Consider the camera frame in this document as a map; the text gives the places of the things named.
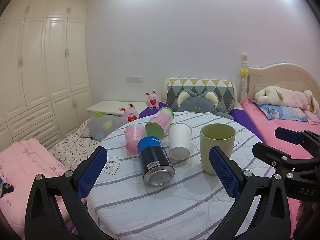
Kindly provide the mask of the cream wardrobe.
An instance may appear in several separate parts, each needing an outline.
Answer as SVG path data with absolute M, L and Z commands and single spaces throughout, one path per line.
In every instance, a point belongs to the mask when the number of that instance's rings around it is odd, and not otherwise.
M 74 133 L 92 104 L 86 0 L 11 0 L 1 16 L 1 149 L 45 148 Z

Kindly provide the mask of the blue black towel can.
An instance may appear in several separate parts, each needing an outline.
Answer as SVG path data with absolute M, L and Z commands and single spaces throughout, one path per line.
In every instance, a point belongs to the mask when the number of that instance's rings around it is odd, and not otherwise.
M 172 180 L 175 169 L 159 138 L 144 137 L 139 141 L 137 148 L 145 183 L 161 186 Z

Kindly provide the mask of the white bedside table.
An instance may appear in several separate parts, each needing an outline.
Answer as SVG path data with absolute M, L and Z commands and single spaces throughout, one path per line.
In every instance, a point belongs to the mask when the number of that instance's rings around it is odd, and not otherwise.
M 146 102 L 102 101 L 91 107 L 88 107 L 86 111 L 88 111 L 91 115 L 96 112 L 100 112 L 104 114 L 123 116 L 124 111 L 121 111 L 120 108 L 129 107 L 129 103 L 135 106 L 138 113 L 146 109 Z

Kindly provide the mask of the pink bunny toy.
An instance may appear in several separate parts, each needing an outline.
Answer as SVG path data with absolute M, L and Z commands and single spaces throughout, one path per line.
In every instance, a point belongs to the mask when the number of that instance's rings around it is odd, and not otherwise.
M 155 90 L 145 93 L 148 96 L 146 105 L 149 109 L 159 109 L 159 97 Z
M 127 108 L 120 107 L 119 110 L 123 112 L 123 124 L 127 124 L 139 119 L 139 114 L 132 103 L 129 103 Z

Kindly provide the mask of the grey cat plush pillow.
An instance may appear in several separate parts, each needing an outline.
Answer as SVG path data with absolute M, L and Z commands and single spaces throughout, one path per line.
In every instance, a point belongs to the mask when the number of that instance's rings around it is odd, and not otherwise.
M 215 90 L 205 90 L 201 94 L 190 89 L 181 90 L 169 107 L 174 112 L 210 113 L 213 115 L 228 115 L 235 106 L 234 96 L 227 91 L 222 96 Z

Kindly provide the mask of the white wall socket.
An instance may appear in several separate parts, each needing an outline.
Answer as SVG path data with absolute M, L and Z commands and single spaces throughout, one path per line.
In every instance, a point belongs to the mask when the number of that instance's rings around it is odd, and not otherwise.
M 143 83 L 143 77 L 142 76 L 129 76 L 126 77 L 127 83 Z

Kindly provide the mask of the striped white quilt cover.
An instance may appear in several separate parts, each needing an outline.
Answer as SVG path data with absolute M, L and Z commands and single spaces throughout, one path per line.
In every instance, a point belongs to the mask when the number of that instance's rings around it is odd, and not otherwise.
M 220 224 L 234 199 L 217 176 L 204 173 L 200 130 L 208 124 L 228 124 L 236 131 L 232 159 L 244 170 L 269 177 L 273 169 L 256 159 L 259 141 L 239 123 L 200 113 L 175 113 L 174 122 L 192 129 L 188 158 L 173 161 L 174 178 L 165 185 L 144 183 L 139 158 L 129 154 L 123 127 L 102 142 L 108 161 L 87 197 L 89 214 L 99 228 L 115 239 L 207 239 Z

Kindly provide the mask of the pink bunny toy front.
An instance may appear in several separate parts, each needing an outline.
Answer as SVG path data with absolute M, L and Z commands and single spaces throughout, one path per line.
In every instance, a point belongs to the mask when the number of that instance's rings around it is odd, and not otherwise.
M 123 112 L 123 124 L 127 124 L 139 119 L 139 114 L 132 103 L 129 103 L 127 108 L 120 107 L 119 110 Z

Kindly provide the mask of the grey sun pattern pillow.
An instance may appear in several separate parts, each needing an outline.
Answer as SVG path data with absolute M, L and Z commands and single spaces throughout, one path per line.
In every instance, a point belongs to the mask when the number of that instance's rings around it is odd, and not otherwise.
M 90 117 L 85 124 L 81 137 L 102 141 L 123 124 L 122 117 L 96 113 L 93 117 Z

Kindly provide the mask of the cream wooden headboard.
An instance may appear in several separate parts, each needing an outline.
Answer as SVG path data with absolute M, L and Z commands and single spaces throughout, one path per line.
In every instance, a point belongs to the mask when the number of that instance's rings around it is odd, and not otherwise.
M 242 54 L 241 59 L 241 69 L 247 70 L 248 73 L 241 74 L 240 103 L 246 99 L 253 99 L 256 92 L 272 85 L 301 92 L 310 90 L 315 99 L 319 100 L 319 84 L 304 68 L 291 63 L 254 68 L 248 65 L 246 53 Z

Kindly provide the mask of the heart pattern sheet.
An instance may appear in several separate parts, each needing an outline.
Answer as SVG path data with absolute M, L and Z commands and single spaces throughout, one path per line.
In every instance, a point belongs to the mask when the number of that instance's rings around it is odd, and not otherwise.
M 83 135 L 89 120 L 87 119 L 76 132 L 68 135 L 49 150 L 68 170 L 75 170 L 82 161 L 87 160 L 99 144 L 99 141 L 85 138 Z

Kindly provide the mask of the green cup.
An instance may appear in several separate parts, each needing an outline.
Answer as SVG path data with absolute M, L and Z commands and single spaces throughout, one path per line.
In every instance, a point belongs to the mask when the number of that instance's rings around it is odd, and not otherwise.
M 236 131 L 227 124 L 209 124 L 200 130 L 200 156 L 203 171 L 209 175 L 216 175 L 215 168 L 210 162 L 210 151 L 213 148 L 223 153 L 228 159 L 231 158 Z

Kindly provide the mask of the white paper cup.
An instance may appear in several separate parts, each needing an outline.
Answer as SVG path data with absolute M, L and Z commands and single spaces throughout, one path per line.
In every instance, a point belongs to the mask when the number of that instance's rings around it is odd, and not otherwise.
M 191 149 L 192 129 L 188 124 L 182 122 L 170 126 L 169 155 L 171 159 L 183 160 L 189 157 Z

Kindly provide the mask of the pink bunny toy back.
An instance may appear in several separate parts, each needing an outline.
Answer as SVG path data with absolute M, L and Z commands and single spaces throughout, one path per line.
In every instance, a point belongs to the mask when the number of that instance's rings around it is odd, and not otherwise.
M 145 93 L 148 96 L 146 105 L 149 109 L 159 109 L 159 97 L 155 90 Z

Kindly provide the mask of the blue cartoon pillow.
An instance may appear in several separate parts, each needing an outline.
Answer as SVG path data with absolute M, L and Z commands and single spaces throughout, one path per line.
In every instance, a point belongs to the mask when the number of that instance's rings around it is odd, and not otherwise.
M 270 104 L 259 105 L 256 101 L 254 101 L 254 104 L 266 115 L 268 120 L 308 121 L 306 113 L 309 112 L 307 110 Z

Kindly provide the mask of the pink green canister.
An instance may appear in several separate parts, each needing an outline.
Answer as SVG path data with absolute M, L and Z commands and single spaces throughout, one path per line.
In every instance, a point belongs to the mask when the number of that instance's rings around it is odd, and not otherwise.
M 163 107 L 146 123 L 147 136 L 154 136 L 159 139 L 167 133 L 174 118 L 173 111 L 168 107 Z

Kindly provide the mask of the pink folded quilt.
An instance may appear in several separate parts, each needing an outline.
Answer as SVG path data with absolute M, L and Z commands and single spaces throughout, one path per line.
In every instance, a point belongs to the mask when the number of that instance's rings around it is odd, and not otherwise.
M 56 159 L 36 139 L 15 142 L 1 152 L 1 179 L 14 188 L 1 197 L 1 211 L 19 237 L 24 238 L 25 213 L 34 178 L 38 174 L 46 178 L 61 176 L 68 170 L 63 162 L 74 170 L 78 166 L 74 161 L 74 157 Z

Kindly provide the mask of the triangle pattern cushion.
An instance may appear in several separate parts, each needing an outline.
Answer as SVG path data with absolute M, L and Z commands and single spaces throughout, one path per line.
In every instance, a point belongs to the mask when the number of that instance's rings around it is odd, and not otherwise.
M 169 77 L 163 83 L 161 100 L 167 106 L 177 111 L 177 98 L 183 90 L 191 90 L 196 95 L 204 92 L 214 92 L 226 113 L 239 106 L 236 86 L 229 80 L 198 79 L 188 77 Z

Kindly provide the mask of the purple blanket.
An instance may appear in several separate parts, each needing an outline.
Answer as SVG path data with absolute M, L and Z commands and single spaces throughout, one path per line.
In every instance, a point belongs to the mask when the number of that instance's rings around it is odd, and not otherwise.
M 139 113 L 139 117 L 146 118 L 147 116 L 149 116 L 150 118 L 152 118 L 158 111 L 159 109 L 146 108 L 141 113 Z M 226 124 L 233 124 L 236 122 L 241 126 L 245 127 L 246 129 L 248 129 L 249 131 L 251 131 L 259 139 L 262 139 L 255 125 L 249 119 L 248 115 L 245 113 L 245 111 L 240 109 L 233 109 L 228 115 L 224 115 L 224 116 L 213 115 L 210 113 L 190 113 L 190 112 L 174 112 L 174 111 L 173 113 L 174 113 L 174 118 L 171 122 L 171 125 L 178 122 L 183 122 L 191 126 L 193 129 L 196 129 L 204 125 L 212 124 L 214 122 L 226 119 L 227 120 Z

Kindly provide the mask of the white pink plush toy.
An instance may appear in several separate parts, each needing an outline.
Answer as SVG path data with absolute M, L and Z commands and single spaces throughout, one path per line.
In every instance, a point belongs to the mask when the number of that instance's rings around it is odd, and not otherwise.
M 278 86 L 268 86 L 255 94 L 254 101 L 259 105 L 270 104 L 307 110 L 309 112 L 306 113 L 307 122 L 319 122 L 319 103 L 310 90 L 299 92 Z

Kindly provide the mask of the pink bed blanket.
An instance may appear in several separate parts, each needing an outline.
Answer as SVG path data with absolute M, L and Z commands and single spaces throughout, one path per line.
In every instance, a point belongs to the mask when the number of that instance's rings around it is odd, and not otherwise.
M 312 157 L 302 146 L 277 139 L 274 132 L 278 127 L 283 127 L 293 131 L 304 131 L 307 129 L 319 134 L 319 122 L 309 123 L 281 119 L 269 120 L 262 110 L 249 100 L 245 100 L 242 103 L 242 108 L 255 125 L 265 144 L 291 155 L 292 159 L 310 159 Z

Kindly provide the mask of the pink plastic cup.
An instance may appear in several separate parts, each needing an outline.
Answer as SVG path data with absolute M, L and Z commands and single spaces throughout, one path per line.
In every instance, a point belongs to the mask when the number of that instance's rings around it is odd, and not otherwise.
M 138 143 L 146 137 L 146 129 L 142 125 L 130 125 L 125 129 L 126 150 L 130 154 L 138 153 Z

